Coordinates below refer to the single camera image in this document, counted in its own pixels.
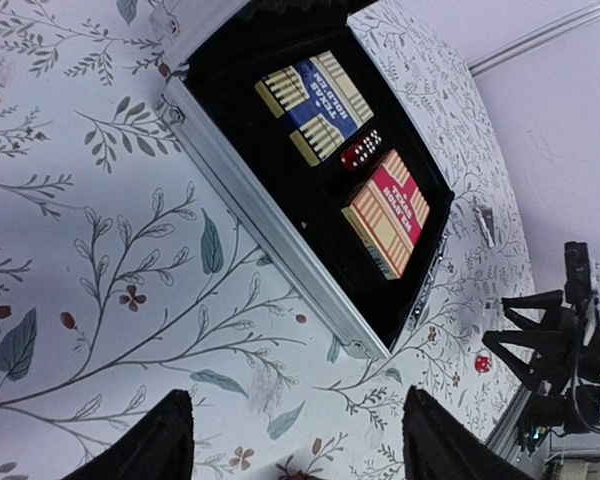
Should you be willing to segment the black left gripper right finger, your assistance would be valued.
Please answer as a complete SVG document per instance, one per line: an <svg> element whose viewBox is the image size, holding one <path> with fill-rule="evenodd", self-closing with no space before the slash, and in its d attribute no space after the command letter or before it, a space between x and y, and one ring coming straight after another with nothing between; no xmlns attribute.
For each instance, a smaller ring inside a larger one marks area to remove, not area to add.
<svg viewBox="0 0 600 480"><path fill-rule="evenodd" d="M426 390L410 387L403 411L406 478L520 480L529 477L491 451Z"/></svg>

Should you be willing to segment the aluminium poker case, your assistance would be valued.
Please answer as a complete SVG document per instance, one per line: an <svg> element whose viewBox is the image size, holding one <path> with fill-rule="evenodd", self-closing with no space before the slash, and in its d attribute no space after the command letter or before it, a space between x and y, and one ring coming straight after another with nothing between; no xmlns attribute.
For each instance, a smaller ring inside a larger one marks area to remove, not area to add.
<svg viewBox="0 0 600 480"><path fill-rule="evenodd" d="M403 69L358 20L386 1L168 1L152 16L173 68L163 117L187 154L303 299L354 357L386 358L424 309L446 241L453 192L401 104ZM262 76L331 51L373 118L328 160L310 166L254 89ZM382 145L355 171L341 153L377 129ZM341 209L396 150L430 206L401 278L386 279Z"/></svg>

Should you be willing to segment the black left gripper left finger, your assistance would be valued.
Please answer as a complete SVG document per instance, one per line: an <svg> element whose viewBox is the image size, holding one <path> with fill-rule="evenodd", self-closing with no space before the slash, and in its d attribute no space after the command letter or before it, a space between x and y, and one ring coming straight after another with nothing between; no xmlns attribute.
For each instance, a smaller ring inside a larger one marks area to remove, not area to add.
<svg viewBox="0 0 600 480"><path fill-rule="evenodd" d="M194 457L190 394L174 389L103 453L66 480L190 480Z"/></svg>

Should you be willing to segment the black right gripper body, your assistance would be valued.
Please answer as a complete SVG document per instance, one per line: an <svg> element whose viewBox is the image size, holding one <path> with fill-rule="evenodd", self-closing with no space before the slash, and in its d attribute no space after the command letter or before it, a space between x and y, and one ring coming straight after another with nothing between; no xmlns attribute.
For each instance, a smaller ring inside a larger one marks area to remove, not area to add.
<svg viewBox="0 0 600 480"><path fill-rule="evenodd" d="M599 267L585 242L564 244L566 281L559 327L560 350L537 356L552 378L547 390L530 397L524 438L539 443L558 429L559 436L600 435L600 289Z"/></svg>

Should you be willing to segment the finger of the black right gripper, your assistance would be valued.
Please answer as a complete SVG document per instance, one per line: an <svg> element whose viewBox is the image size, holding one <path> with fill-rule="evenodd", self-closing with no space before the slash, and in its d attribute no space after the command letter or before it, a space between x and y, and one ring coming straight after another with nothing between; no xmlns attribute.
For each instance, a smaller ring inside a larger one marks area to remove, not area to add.
<svg viewBox="0 0 600 480"><path fill-rule="evenodd" d="M574 347L569 335L543 330L487 331L482 342L526 389L538 390L544 382L551 390L565 389Z"/></svg>
<svg viewBox="0 0 600 480"><path fill-rule="evenodd" d="M569 313L569 309L563 306L562 291L503 297L501 303L504 316L518 328L558 328L562 318ZM542 310L544 314L537 322L522 315L519 310Z"/></svg>

